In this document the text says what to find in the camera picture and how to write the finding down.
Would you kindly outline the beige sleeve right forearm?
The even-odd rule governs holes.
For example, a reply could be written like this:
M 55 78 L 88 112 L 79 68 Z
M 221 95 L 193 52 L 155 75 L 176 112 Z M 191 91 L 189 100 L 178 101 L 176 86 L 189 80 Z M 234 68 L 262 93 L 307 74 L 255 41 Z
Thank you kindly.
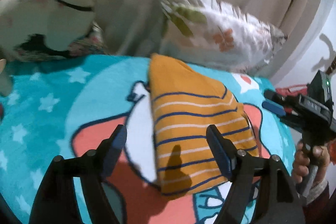
M 305 223 L 335 223 L 335 192 L 330 197 L 327 179 L 310 190 L 303 213 Z

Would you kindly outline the person right hand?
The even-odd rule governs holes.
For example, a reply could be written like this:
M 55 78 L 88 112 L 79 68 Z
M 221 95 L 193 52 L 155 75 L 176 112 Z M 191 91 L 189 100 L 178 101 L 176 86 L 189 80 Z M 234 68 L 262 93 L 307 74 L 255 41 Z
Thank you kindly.
M 325 146 L 314 146 L 313 155 L 316 159 L 318 171 L 314 179 L 313 186 L 318 185 L 326 176 L 327 168 L 330 164 L 330 155 Z M 302 179 L 309 174 L 310 159 L 307 154 L 303 152 L 303 143 L 300 141 L 297 144 L 293 169 L 291 177 L 296 184 L 302 183 Z

